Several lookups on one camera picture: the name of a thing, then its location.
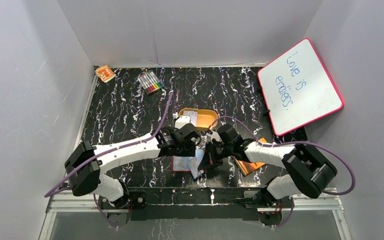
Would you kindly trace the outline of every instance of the black marble table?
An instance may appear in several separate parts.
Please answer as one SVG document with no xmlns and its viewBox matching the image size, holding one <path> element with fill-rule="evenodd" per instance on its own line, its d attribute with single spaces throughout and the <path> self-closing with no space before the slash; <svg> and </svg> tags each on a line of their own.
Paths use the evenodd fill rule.
<svg viewBox="0 0 384 240">
<path fill-rule="evenodd" d="M 174 126 L 172 114 L 183 108 L 210 109 L 219 116 L 232 116 L 267 142 L 281 143 L 306 140 L 303 128 L 278 137 L 273 133 L 263 96 L 257 92 L 258 67 L 182 67 L 148 68 L 162 80 L 165 88 L 147 95 L 137 77 L 145 68 L 115 68 L 116 78 L 96 83 L 95 92 L 84 125 L 83 140 L 106 145 L 131 140 L 155 130 L 161 120 L 170 90 L 175 104 L 170 106 L 165 125 Z M 250 134 L 231 120 L 220 120 L 218 126 L 231 123 L 246 138 Z M 280 167 L 265 165 L 243 176 L 232 158 L 217 169 L 193 179 L 190 172 L 171 172 L 171 159 L 144 159 L 114 168 L 107 174 L 121 178 L 128 187 L 258 187 L 285 173 Z"/>
</svg>

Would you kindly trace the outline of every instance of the whiteboard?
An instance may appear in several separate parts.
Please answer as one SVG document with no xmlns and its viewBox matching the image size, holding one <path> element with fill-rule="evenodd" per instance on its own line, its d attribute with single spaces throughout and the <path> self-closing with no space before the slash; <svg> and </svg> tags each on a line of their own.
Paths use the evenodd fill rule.
<svg viewBox="0 0 384 240">
<path fill-rule="evenodd" d="M 274 133 L 282 136 L 344 106 L 310 39 L 258 71 Z"/>
</svg>

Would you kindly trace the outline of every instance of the white wall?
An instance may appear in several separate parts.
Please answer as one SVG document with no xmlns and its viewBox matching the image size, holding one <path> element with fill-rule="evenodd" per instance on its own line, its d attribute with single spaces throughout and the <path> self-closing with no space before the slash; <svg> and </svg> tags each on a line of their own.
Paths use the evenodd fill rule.
<svg viewBox="0 0 384 240">
<path fill-rule="evenodd" d="M 273 60 L 322 0 L 58 0 L 93 65 L 208 66 Z"/>
<path fill-rule="evenodd" d="M 341 198 L 353 239 L 384 239 L 384 1 L 324 0 L 305 37 L 345 101 L 307 133 L 355 171 L 355 190 Z M 345 190 L 350 178 L 344 167 L 338 171 L 335 183 Z"/>
<path fill-rule="evenodd" d="M 93 67 L 56 0 L 0 0 L 0 239 L 37 239 Z"/>
</svg>

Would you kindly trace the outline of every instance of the marker set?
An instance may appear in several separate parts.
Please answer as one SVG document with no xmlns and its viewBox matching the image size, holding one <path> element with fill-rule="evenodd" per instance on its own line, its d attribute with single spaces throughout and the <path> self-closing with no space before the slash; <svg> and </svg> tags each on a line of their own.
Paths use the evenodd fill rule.
<svg viewBox="0 0 384 240">
<path fill-rule="evenodd" d="M 151 94 L 164 87 L 163 82 L 153 71 L 142 73 L 137 79 L 147 94 Z"/>
</svg>

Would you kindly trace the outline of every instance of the orange sticky note pack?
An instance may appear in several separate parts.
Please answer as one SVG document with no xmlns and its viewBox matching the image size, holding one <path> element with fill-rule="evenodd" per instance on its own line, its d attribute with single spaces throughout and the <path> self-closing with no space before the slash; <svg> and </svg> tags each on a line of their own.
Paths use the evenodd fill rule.
<svg viewBox="0 0 384 240">
<path fill-rule="evenodd" d="M 101 66 L 100 68 L 95 70 L 96 75 L 102 80 L 102 82 L 106 83 L 109 80 L 116 77 L 113 70 L 108 65 Z"/>
</svg>

